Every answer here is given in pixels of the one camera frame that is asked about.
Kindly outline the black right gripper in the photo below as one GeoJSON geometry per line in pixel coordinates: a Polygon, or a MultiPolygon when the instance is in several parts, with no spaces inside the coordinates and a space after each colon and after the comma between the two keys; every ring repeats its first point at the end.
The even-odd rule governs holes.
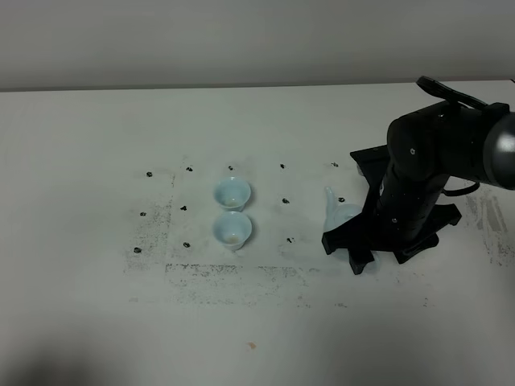
{"type": "Polygon", "coordinates": [[[322,235],[327,255],[348,251],[348,263],[361,275],[377,251],[392,252],[398,264],[439,243],[437,232],[455,226],[461,213],[454,204],[437,204],[447,175],[414,182],[390,160],[386,146],[351,153],[369,184],[361,215],[322,235]]]}

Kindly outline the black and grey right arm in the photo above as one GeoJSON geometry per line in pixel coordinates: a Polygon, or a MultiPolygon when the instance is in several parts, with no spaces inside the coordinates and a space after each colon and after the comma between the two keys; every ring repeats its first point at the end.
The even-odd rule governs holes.
{"type": "Polygon", "coordinates": [[[514,188],[514,113],[506,103],[487,104],[427,76],[417,85],[439,103],[391,122],[387,143],[353,151],[369,190],[361,212],[348,220],[329,204],[326,254],[348,251],[355,274],[373,252],[392,252],[403,264],[435,247],[438,231],[459,223],[454,204],[440,195],[467,195],[481,184],[514,188]]]}

